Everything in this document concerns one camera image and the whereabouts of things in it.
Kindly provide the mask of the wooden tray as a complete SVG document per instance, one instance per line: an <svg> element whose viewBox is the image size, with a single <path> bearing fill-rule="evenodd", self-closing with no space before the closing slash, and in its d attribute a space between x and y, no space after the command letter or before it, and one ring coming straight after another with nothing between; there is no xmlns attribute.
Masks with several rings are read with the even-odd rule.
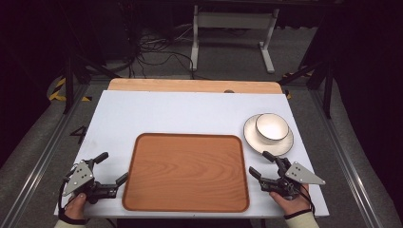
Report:
<svg viewBox="0 0 403 228"><path fill-rule="evenodd" d="M239 137L143 133L136 139L123 195L125 209L241 213L249 204Z"/></svg>

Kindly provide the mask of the white bowl with dark rim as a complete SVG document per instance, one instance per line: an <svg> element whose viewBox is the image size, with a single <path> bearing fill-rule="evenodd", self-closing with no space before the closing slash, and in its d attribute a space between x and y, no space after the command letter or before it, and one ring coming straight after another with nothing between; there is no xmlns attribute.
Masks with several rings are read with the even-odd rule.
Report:
<svg viewBox="0 0 403 228"><path fill-rule="evenodd" d="M258 135L267 142L281 141L289 134L288 123L274 113L259 115L255 127Z"/></svg>

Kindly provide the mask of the person's right hand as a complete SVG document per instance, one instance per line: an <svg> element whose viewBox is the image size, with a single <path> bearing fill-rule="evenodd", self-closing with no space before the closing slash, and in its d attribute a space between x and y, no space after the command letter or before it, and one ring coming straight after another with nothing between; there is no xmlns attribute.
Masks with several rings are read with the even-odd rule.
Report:
<svg viewBox="0 0 403 228"><path fill-rule="evenodd" d="M300 188L301 195L293 200L287 200L276 192L270 192L270 197L279 205L283 210L285 216L290 216L294 213L308 210L311 208L311 202L305 197L309 195L309 185L303 184Z"/></svg>

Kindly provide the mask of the aluminium rail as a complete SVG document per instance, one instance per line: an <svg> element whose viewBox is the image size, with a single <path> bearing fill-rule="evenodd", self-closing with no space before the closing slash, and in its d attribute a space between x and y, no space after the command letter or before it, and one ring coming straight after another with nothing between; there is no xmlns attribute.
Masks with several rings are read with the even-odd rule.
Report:
<svg viewBox="0 0 403 228"><path fill-rule="evenodd" d="M0 228L15 228L22 217L87 88L76 86L66 114L62 103L52 102L0 168Z"/></svg>
<svg viewBox="0 0 403 228"><path fill-rule="evenodd" d="M320 119L323 121L325 129L331 138L338 163L348 182L367 228L384 228L350 156L342 147L333 121L327 117L323 110L323 102L321 101L320 94L315 90L310 90L309 93L319 113Z"/></svg>

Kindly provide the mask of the person's left hand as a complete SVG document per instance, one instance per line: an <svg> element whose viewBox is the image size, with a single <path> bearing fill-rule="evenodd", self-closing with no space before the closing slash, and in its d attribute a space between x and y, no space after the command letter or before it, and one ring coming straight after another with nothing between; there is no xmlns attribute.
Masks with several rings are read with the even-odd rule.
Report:
<svg viewBox="0 0 403 228"><path fill-rule="evenodd" d="M65 208L65 215L70 219L84 219L85 204L85 193L80 193L76 197L72 197Z"/></svg>

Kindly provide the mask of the black tripod stand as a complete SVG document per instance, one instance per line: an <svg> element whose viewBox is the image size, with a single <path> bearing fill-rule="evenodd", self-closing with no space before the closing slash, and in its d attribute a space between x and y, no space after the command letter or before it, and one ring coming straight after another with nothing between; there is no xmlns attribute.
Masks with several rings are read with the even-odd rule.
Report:
<svg viewBox="0 0 403 228"><path fill-rule="evenodd" d="M81 55L77 55L74 53L69 54L65 60L64 73L66 79L66 104L64 110L65 114L68 114L68 112L71 110L71 108L73 108L74 105L74 80L77 80L80 84L84 85L87 85L91 80L86 66L90 66L96 69L110 79L119 78L119 75L113 73L103 66L91 62Z"/></svg>
<svg viewBox="0 0 403 228"><path fill-rule="evenodd" d="M330 119L330 107L334 80L333 66L331 61L321 61L310 66L304 66L300 70L288 74L286 77L282 77L278 83L281 86L285 86L308 73L311 73L311 77L306 83L308 89L318 90L319 86L324 84L322 109L325 116Z"/></svg>

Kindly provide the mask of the white plate with dark rim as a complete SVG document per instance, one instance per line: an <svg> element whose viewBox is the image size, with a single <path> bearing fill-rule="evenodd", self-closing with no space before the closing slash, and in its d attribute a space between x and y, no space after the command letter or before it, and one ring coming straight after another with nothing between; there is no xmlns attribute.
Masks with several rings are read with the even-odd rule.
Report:
<svg viewBox="0 0 403 228"><path fill-rule="evenodd" d="M256 131L255 123L259 115L261 114L254 115L245 122L243 127L243 135L245 140L254 150L259 153L268 151L274 156L286 154L294 144L294 133L289 124L289 134L286 138L278 142L267 142L262 139Z"/></svg>

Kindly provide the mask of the white metal stand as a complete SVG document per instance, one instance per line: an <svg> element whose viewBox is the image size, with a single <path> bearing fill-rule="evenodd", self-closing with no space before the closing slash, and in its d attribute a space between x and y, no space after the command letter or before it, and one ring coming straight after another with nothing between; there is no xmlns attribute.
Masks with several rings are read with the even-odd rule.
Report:
<svg viewBox="0 0 403 228"><path fill-rule="evenodd" d="M273 74L275 68L268 50L278 20L279 9L270 13L245 12L208 12L201 11L198 6L193 12L193 42L190 54L192 71L198 68L199 29L265 29L265 40L259 42L259 50L268 73Z"/></svg>

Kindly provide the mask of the white table board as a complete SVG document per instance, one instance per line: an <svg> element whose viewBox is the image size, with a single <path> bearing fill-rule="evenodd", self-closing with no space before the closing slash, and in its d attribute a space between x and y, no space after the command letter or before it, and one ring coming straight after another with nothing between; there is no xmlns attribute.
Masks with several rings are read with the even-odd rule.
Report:
<svg viewBox="0 0 403 228"><path fill-rule="evenodd" d="M95 109L84 141L74 161L97 157L107 151L109 158L94 168L94 177L102 183L114 182L129 169L136 139L143 133L187 133L234 135L239 137L245 158L244 172L253 166L263 177L275 178L276 165L248 145L243 126L248 118L260 113L277 113L294 133L293 147L285 156L314 171L297 129L291 108L283 94L104 91ZM281 209L259 183L246 175L250 204L244 212L146 212L128 211L123 207L124 185L116 199L100 199L87 204L88 218L119 219L257 219L278 218Z"/></svg>

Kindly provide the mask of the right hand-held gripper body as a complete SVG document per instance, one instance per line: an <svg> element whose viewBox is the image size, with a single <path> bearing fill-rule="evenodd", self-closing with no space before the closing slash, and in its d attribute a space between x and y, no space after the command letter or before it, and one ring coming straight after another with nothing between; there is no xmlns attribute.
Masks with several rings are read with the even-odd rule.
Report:
<svg viewBox="0 0 403 228"><path fill-rule="evenodd" d="M279 178L271 180L259 175L259 184L262 191L275 192L286 200L294 200L301 194L302 184L323 185L325 180L305 168L299 162L289 162L286 158L267 158L278 166Z"/></svg>

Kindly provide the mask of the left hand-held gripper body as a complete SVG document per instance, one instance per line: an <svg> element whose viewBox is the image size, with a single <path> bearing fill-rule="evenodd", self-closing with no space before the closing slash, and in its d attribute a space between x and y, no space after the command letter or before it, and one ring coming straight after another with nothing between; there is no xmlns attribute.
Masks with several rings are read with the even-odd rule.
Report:
<svg viewBox="0 0 403 228"><path fill-rule="evenodd" d="M62 196L77 196L85 193L86 200L90 204L95 204L102 199L115 199L118 186L96 181L93 174L95 164L93 159L78 162L65 177L66 185L62 188Z"/></svg>

